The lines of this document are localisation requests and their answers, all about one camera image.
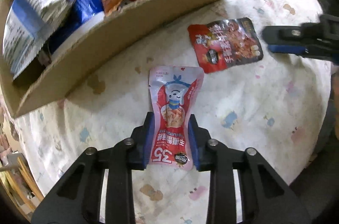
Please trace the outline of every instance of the cartoon pattern fabric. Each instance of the cartoon pattern fabric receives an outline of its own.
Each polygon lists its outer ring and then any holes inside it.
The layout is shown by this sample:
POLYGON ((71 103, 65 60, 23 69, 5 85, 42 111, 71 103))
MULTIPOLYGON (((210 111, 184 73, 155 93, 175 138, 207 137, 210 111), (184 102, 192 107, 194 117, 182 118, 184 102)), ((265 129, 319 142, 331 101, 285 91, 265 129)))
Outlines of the cartoon pattern fabric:
MULTIPOLYGON (((43 194, 88 146, 104 149, 130 136, 151 110, 150 68, 198 66, 187 27, 248 17, 260 39, 265 25, 316 22, 317 0, 221 0, 152 32, 115 56, 66 100, 15 120, 43 194)), ((291 183, 309 160, 325 116, 330 63, 273 55, 205 74, 192 113, 230 148, 255 147, 291 183)), ((133 172, 139 224, 206 222, 209 173, 149 165, 133 172)))

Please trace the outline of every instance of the number 35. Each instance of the number 35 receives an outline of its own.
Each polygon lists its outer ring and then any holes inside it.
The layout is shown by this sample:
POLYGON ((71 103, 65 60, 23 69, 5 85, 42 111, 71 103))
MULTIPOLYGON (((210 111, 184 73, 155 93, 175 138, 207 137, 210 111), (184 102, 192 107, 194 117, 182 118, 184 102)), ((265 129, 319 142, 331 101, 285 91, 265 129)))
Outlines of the number 35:
POLYGON ((152 161, 153 161, 153 162, 160 162, 160 161, 162 161, 162 162, 164 162, 164 163, 170 163, 170 164, 171 164, 172 161, 167 160, 167 159, 168 159, 168 155, 166 154, 166 152, 167 152, 167 154, 172 155, 172 152, 170 152, 169 150, 167 150, 167 149, 162 150, 161 147, 158 147, 158 148, 154 151, 154 156, 156 157, 156 159, 153 159, 152 161))

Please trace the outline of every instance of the blue snack bag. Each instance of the blue snack bag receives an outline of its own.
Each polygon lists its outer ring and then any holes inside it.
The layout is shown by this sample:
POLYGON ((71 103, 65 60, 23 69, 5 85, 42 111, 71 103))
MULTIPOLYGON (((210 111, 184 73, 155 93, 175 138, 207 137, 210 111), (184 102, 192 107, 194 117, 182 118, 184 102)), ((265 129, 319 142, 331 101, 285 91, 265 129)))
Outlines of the blue snack bag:
POLYGON ((75 30, 102 11, 101 0, 76 0, 65 25, 50 37, 49 53, 52 55, 75 30))
POLYGON ((75 0, 14 0, 8 13, 2 52, 13 79, 38 55, 66 18, 75 0))

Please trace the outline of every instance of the cartoon character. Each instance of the cartoon character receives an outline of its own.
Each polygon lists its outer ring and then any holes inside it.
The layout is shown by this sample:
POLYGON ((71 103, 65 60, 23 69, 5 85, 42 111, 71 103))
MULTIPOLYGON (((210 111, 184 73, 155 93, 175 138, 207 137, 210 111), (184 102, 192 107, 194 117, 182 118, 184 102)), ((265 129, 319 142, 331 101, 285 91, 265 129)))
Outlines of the cartoon character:
POLYGON ((167 127, 180 127, 185 121, 184 95, 190 84, 180 81, 181 76, 173 76, 174 81, 165 84, 167 104, 161 108, 161 114, 167 121, 167 127))
POLYGON ((195 35, 197 44, 204 45, 205 48, 207 48, 207 39, 211 40, 211 38, 207 35, 195 35))

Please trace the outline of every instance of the metal screw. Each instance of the metal screw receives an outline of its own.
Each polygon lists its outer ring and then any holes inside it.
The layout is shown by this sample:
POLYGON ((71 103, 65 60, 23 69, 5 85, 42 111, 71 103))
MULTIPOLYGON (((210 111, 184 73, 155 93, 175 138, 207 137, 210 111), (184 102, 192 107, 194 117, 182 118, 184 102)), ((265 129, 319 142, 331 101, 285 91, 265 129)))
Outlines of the metal screw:
POLYGON ((88 147, 85 150, 85 153, 87 155, 93 155, 94 153, 96 153, 98 150, 95 147, 88 147))
POLYGON ((210 146, 214 147, 214 146, 216 146, 216 145, 218 144, 218 140, 215 140, 215 139, 209 139, 209 140, 207 141, 207 143, 208 143, 210 146))
POLYGON ((294 36, 300 36, 301 35, 301 32, 299 30, 292 30, 292 35, 294 36))
POLYGON ((253 147, 248 148, 248 149, 246 150, 246 152, 247 152, 248 155, 251 155, 251 156, 257 154, 257 151, 256 151, 255 148, 253 148, 253 147))
POLYGON ((134 144, 134 140, 132 138, 126 138, 124 140, 124 144, 127 145, 127 146, 130 146, 130 145, 134 144))

